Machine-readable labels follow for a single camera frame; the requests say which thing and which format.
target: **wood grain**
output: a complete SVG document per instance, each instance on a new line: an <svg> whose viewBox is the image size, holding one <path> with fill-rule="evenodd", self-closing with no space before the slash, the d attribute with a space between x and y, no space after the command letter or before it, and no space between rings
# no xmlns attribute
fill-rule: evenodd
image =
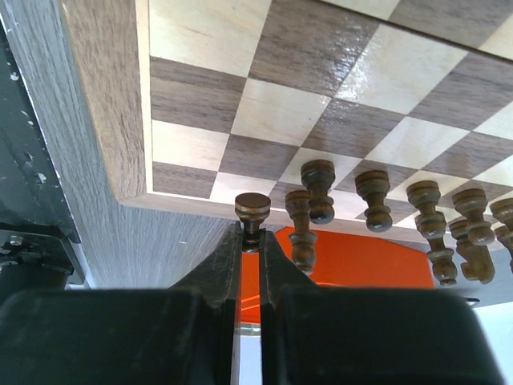
<svg viewBox="0 0 513 385"><path fill-rule="evenodd" d="M102 148L121 201L146 190L134 0L63 2L63 18Z"/></svg>
<svg viewBox="0 0 513 385"><path fill-rule="evenodd" d="M230 135L219 171L278 180L299 147Z"/></svg>
<svg viewBox="0 0 513 385"><path fill-rule="evenodd" d="M365 158L403 117L396 112L333 99L302 147Z"/></svg>
<svg viewBox="0 0 513 385"><path fill-rule="evenodd" d="M202 168L153 162L153 189L160 193L208 199L216 174Z"/></svg>
<svg viewBox="0 0 513 385"><path fill-rule="evenodd" d="M334 96L377 27L321 2L274 0L249 77Z"/></svg>
<svg viewBox="0 0 513 385"><path fill-rule="evenodd" d="M511 154L513 140L471 132L432 160L424 170L470 179Z"/></svg>
<svg viewBox="0 0 513 385"><path fill-rule="evenodd" d="M471 52L409 116L473 130L512 100L513 65Z"/></svg>
<svg viewBox="0 0 513 385"><path fill-rule="evenodd" d="M59 7L54 0L0 1L11 48L82 241L74 250L93 287L168 287L213 250L232 219L118 203Z"/></svg>
<svg viewBox="0 0 513 385"><path fill-rule="evenodd" d="M151 58L151 117L230 133L245 78Z"/></svg>
<svg viewBox="0 0 513 385"><path fill-rule="evenodd" d="M503 0L401 0L390 21L478 48L513 13Z"/></svg>

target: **wooden chess pawn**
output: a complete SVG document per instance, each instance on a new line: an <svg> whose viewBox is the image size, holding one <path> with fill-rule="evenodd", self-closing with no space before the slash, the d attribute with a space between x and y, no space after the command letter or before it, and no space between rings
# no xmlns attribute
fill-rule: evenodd
<svg viewBox="0 0 513 385"><path fill-rule="evenodd" d="M357 194L369 206L364 212L367 229L382 233L392 227L390 208L385 206L385 197L390 190L388 174L384 171L364 172L356 177L354 183Z"/></svg>
<svg viewBox="0 0 513 385"><path fill-rule="evenodd" d="M328 190L335 181L335 167L328 160L312 160L301 167L301 183L310 191L310 220L318 225L330 223L335 217L333 199Z"/></svg>
<svg viewBox="0 0 513 385"><path fill-rule="evenodd" d="M471 188L453 195L454 208L467 220L468 239L474 245L485 246L495 239L491 223L484 220L483 213L488 200L480 188Z"/></svg>
<svg viewBox="0 0 513 385"><path fill-rule="evenodd" d="M292 191L285 197L285 208L294 221L294 232L289 235L292 243L292 260L297 268L305 274L313 272L315 249L313 247L317 235L310 231L308 191Z"/></svg>
<svg viewBox="0 0 513 385"><path fill-rule="evenodd" d="M510 252L511 261L511 273L513 274L513 233L506 226L500 226L495 229L495 235L497 236L497 241L503 244L503 246Z"/></svg>
<svg viewBox="0 0 513 385"><path fill-rule="evenodd" d="M487 284L494 279L495 267L486 246L474 245L468 239L467 220L456 221L449 226L450 234L456 240L456 251L467 262L461 264L463 277L469 281Z"/></svg>
<svg viewBox="0 0 513 385"><path fill-rule="evenodd" d="M242 251L258 253L260 225L271 213L271 200L257 192L245 192L235 198L235 214L244 225Z"/></svg>
<svg viewBox="0 0 513 385"><path fill-rule="evenodd" d="M431 251L426 256L433 264L433 275L443 286L454 285L458 270L452 261L454 251L443 242L446 220L443 213L436 211L436 204L440 199L438 184L432 180L424 180L412 184L406 189L406 193L408 201L420 211L420 215L415 217L415 224L430 245Z"/></svg>
<svg viewBox="0 0 513 385"><path fill-rule="evenodd" d="M490 205L490 211L495 219L504 223L510 231L513 231L513 198L495 202Z"/></svg>

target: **orange object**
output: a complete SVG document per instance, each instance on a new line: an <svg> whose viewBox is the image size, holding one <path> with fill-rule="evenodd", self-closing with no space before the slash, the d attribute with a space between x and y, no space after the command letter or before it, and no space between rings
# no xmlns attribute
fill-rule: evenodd
<svg viewBox="0 0 513 385"><path fill-rule="evenodd" d="M276 233L288 259L292 255L285 228ZM310 278L321 286L434 288L426 255L380 238L315 231L317 261ZM242 256L241 321L260 323L258 254Z"/></svg>

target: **chess pawn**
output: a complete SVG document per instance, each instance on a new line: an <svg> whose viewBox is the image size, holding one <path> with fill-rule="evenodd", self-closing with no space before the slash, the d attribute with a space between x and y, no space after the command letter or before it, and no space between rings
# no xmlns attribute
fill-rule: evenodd
<svg viewBox="0 0 513 385"><path fill-rule="evenodd" d="M497 236L497 241L503 244L503 246L510 252L511 261L511 273L513 274L513 233L506 226L500 226L495 229L495 235Z"/></svg>
<svg viewBox="0 0 513 385"><path fill-rule="evenodd" d="M305 274L313 272L315 249L313 247L317 235L310 231L308 191L292 191L285 197L285 208L294 221L294 232L289 235L292 243L292 260L297 268Z"/></svg>
<svg viewBox="0 0 513 385"><path fill-rule="evenodd" d="M330 223L335 217L333 199L328 190L335 181L335 167L328 160L312 160L301 167L301 183L310 191L310 220L318 225Z"/></svg>
<svg viewBox="0 0 513 385"><path fill-rule="evenodd" d="M486 246L477 246L468 239L467 220L456 221L449 226L456 240L456 251L467 262L461 264L463 276L469 281L487 284L494 279L495 267Z"/></svg>
<svg viewBox="0 0 513 385"><path fill-rule="evenodd" d="M495 239L491 223L484 220L483 213L488 200L480 188L471 188L453 195L454 208L467 220L468 239L474 245L485 246Z"/></svg>
<svg viewBox="0 0 513 385"><path fill-rule="evenodd" d="M385 206L385 197L390 190L388 174L384 171L364 172L356 177L354 183L357 194L369 206L364 212L367 229L382 233L392 227L390 208Z"/></svg>
<svg viewBox="0 0 513 385"><path fill-rule="evenodd" d="M271 200L262 194L245 192L235 198L235 214L244 225L242 251L258 253L260 225L271 212Z"/></svg>
<svg viewBox="0 0 513 385"><path fill-rule="evenodd" d="M495 202L490 205L490 211L495 219L504 223L510 231L513 231L513 198Z"/></svg>
<svg viewBox="0 0 513 385"><path fill-rule="evenodd" d="M426 256L433 265L433 275L443 286L454 285L458 270L452 261L454 251L443 242L446 220L443 213L436 211L436 204L440 199L438 184L432 180L424 180L409 186L406 193L408 201L420 211L420 215L415 217L415 224L430 245L431 251Z"/></svg>

